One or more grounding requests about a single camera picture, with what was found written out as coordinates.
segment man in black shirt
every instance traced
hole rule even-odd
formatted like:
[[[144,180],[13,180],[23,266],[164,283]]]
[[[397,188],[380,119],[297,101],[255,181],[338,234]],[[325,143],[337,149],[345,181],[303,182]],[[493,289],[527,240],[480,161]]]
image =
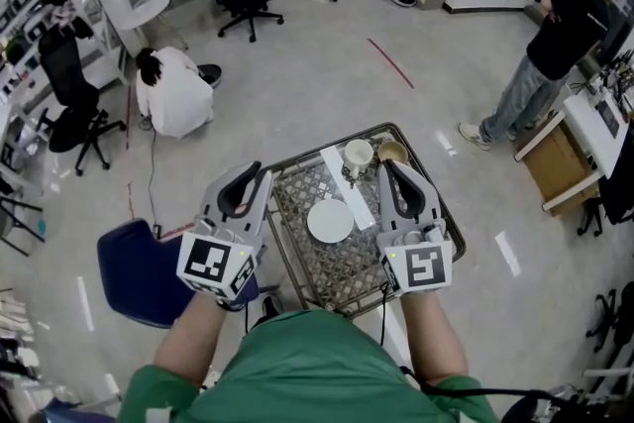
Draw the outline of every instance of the man in black shirt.
[[[573,66],[605,37],[608,0],[542,0],[547,11],[493,115],[479,126],[459,124],[483,150],[503,134],[513,141],[554,100]]]

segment white cup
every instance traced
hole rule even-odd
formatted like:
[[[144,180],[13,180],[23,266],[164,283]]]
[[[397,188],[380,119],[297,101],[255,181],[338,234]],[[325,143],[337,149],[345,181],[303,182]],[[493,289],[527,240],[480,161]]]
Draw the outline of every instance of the white cup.
[[[374,155],[372,145],[364,140],[352,140],[344,149],[344,164],[350,170],[353,179],[359,177],[361,171],[365,171]]]

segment black t-shirt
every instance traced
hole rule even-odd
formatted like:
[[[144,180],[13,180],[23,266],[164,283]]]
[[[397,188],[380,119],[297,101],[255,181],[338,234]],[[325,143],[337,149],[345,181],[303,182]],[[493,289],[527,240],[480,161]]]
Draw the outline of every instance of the black t-shirt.
[[[560,79],[592,45],[607,33],[607,3],[604,0],[551,0],[553,22],[547,16],[526,53],[549,79]]]

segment black hair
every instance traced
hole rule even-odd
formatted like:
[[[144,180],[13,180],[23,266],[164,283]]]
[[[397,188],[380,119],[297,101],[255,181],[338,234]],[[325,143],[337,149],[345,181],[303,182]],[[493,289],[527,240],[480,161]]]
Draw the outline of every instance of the black hair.
[[[141,71],[141,79],[145,85],[155,86],[160,79],[160,60],[152,55],[152,48],[143,48],[137,55],[137,67]]]

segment round white table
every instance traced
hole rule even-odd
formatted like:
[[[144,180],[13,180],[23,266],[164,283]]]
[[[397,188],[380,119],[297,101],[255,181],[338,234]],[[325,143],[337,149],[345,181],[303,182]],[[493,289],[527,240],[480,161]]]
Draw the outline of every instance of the round white table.
[[[119,22],[119,28],[124,31],[139,31],[141,26],[156,18],[168,27],[180,39],[184,49],[188,50],[189,45],[185,39],[162,15],[162,12],[168,5],[169,0],[142,0],[135,5],[135,8],[128,16],[124,17],[124,19]]]

